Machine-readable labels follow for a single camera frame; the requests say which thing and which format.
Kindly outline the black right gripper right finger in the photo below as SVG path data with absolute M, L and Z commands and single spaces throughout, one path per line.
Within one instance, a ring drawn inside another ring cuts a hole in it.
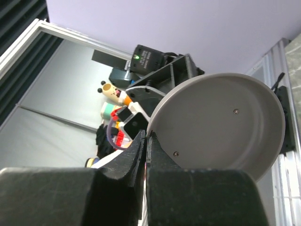
M 146 198 L 150 226 L 266 226 L 254 180 L 240 170 L 182 169 L 150 133 Z

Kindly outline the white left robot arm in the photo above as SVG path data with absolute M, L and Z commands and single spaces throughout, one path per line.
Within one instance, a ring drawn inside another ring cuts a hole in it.
M 123 100 L 116 81 L 100 92 L 120 102 L 111 113 L 131 144 L 115 146 L 116 157 L 93 168 L 6 168 L 0 173 L 0 223 L 3 226 L 135 226 L 142 217 L 149 117 L 168 91 L 202 75 L 189 55 L 138 45 Z

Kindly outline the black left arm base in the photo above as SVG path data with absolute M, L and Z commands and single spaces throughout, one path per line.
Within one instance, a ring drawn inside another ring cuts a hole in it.
M 293 121 L 289 103 L 288 88 L 286 86 L 279 85 L 284 76 L 284 72 L 280 73 L 271 90 L 278 97 L 285 115 L 285 137 L 280 154 L 286 156 L 287 152 L 294 151 L 296 149 L 296 143 L 293 133 Z

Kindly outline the grey cup lid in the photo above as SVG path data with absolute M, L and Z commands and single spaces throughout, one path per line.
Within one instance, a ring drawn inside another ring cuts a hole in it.
M 169 91 L 151 115 L 167 155 L 184 169 L 242 170 L 258 181 L 284 137 L 271 88 L 240 73 L 205 74 Z

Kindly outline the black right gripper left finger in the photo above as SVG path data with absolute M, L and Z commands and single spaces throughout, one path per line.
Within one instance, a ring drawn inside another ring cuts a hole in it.
M 146 133 L 104 166 L 4 168 L 3 226 L 135 226 L 142 217 Z

